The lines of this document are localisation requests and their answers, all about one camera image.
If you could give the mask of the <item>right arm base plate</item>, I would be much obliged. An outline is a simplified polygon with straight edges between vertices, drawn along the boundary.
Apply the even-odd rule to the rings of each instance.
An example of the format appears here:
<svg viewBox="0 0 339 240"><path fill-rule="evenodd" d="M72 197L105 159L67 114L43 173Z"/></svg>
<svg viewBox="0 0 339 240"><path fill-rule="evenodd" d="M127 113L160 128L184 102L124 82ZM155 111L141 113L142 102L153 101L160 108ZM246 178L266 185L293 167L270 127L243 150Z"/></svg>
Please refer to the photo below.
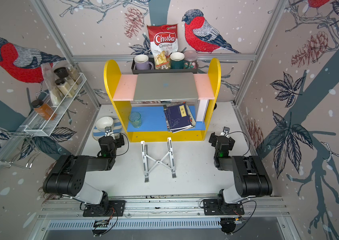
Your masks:
<svg viewBox="0 0 339 240"><path fill-rule="evenodd" d="M242 216L245 214L242 204L226 204L224 202L219 204L217 199L204 199L201 201L200 207L204 210L205 216Z"/></svg>

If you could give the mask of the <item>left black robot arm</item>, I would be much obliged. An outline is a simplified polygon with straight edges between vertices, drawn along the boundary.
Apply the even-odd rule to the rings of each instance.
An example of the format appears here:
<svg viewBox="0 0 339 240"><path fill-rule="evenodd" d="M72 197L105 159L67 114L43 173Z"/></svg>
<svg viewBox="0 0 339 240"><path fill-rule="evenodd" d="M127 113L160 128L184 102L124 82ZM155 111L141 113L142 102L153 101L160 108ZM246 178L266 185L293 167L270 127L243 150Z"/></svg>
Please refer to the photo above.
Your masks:
<svg viewBox="0 0 339 240"><path fill-rule="evenodd" d="M107 193L85 182L85 176L88 172L110 171L119 156L117 149L129 144L125 138L123 133L119 133L118 137L114 133L101 137L98 140L100 151L95 157L60 156L44 180L43 192L70 197L87 205L106 206Z"/></svg>

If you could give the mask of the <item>silver laptop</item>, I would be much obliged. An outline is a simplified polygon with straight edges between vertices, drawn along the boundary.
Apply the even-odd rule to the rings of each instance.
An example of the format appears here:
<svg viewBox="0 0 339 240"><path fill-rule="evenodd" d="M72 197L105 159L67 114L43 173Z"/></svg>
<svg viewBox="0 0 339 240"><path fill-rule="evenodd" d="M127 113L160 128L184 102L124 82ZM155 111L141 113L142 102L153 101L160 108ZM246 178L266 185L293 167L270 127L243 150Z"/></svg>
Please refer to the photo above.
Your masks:
<svg viewBox="0 0 339 240"><path fill-rule="evenodd" d="M199 98L193 73L139 74L133 100L177 101Z"/></svg>

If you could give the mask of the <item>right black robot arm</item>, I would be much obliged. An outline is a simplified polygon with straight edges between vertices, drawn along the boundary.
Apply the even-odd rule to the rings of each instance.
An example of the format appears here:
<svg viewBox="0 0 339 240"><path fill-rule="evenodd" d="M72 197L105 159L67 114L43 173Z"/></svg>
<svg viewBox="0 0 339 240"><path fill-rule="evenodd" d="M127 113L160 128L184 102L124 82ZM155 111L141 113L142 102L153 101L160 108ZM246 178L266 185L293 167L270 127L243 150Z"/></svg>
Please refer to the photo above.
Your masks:
<svg viewBox="0 0 339 240"><path fill-rule="evenodd" d="M218 203L237 204L246 198L270 196L273 186L259 156L230 156L234 139L212 133L209 143L215 148L214 164L219 171L232 172L234 184L218 193Z"/></svg>

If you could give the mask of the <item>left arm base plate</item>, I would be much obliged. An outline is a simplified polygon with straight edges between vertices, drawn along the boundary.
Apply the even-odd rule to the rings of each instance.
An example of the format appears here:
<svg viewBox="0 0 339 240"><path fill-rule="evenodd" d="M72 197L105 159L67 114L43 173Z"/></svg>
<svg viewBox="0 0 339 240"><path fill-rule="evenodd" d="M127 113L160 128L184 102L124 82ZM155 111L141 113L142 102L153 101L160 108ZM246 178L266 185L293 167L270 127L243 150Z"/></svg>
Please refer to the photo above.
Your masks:
<svg viewBox="0 0 339 240"><path fill-rule="evenodd" d="M83 217L122 217L126 201L108 201L106 204L85 205Z"/></svg>

